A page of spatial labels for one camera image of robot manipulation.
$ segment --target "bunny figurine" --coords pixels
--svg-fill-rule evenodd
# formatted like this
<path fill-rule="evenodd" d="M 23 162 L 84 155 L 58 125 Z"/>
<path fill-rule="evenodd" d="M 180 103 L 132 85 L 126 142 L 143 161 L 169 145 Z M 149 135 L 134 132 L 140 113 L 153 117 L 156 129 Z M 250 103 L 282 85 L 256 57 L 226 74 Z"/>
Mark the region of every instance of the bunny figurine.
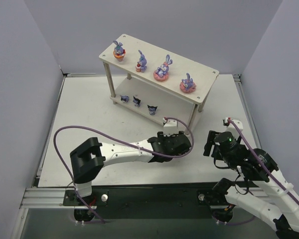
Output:
<path fill-rule="evenodd" d="M 184 93 L 192 93 L 196 90 L 196 84 L 193 82 L 193 79 L 190 77 L 190 74 L 186 73 L 187 79 L 181 80 L 179 88 Z"/>
<path fill-rule="evenodd" d="M 145 59 L 145 56 L 142 54 L 142 52 L 139 50 L 139 53 L 141 54 L 140 61 L 138 61 L 135 69 L 137 72 L 144 72 L 147 68 L 147 60 Z"/>
<path fill-rule="evenodd" d="M 170 58 L 170 56 L 166 55 L 166 61 L 163 64 L 161 64 L 161 66 L 158 67 L 157 70 L 154 71 L 154 78 L 157 81 L 166 81 L 168 79 L 169 65 L 172 63 L 173 61 Z"/>
<path fill-rule="evenodd" d="M 113 41 L 116 47 L 114 48 L 113 55 L 118 61 L 123 61 L 125 57 L 125 50 L 123 49 L 123 44 L 117 41 Z"/>

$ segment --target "toy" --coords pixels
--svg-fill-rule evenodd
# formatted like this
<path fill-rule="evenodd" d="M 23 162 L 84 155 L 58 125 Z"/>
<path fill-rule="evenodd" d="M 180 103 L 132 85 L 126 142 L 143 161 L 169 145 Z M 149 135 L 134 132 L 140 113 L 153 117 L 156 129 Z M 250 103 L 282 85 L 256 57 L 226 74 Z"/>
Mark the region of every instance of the toy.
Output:
<path fill-rule="evenodd" d="M 156 113 L 157 106 L 149 106 L 149 105 L 148 105 L 148 109 L 149 109 L 149 114 L 150 114 L 151 116 L 153 116 L 153 115 L 155 115 L 155 113 Z"/>
<path fill-rule="evenodd" d="M 113 41 L 116 47 L 114 48 L 113 55 L 118 61 L 123 61 L 125 57 L 125 50 L 123 49 L 123 44 L 120 42 L 118 43 L 117 41 Z"/>
<path fill-rule="evenodd" d="M 186 73 L 187 79 L 181 80 L 179 88 L 184 93 L 192 93 L 196 90 L 196 84 L 193 82 L 193 79 L 190 77 L 189 73 Z"/>
<path fill-rule="evenodd" d="M 139 50 L 139 53 L 141 54 L 140 61 L 138 61 L 135 69 L 137 72 L 144 72 L 147 68 L 147 60 L 145 59 L 145 56 L 142 54 L 142 52 Z"/>
<path fill-rule="evenodd" d="M 167 54 L 166 61 L 163 64 L 161 64 L 161 66 L 158 67 L 157 70 L 155 70 L 153 73 L 155 80 L 161 82 L 166 81 L 168 79 L 169 65 L 171 65 L 172 63 L 173 60 Z"/>
<path fill-rule="evenodd" d="M 121 101 L 127 103 L 129 101 L 130 97 L 128 96 L 121 96 Z"/>
<path fill-rule="evenodd" d="M 141 100 L 138 98 L 135 98 L 135 96 L 133 96 L 133 102 L 135 104 L 135 107 L 140 107 L 141 106 Z"/>

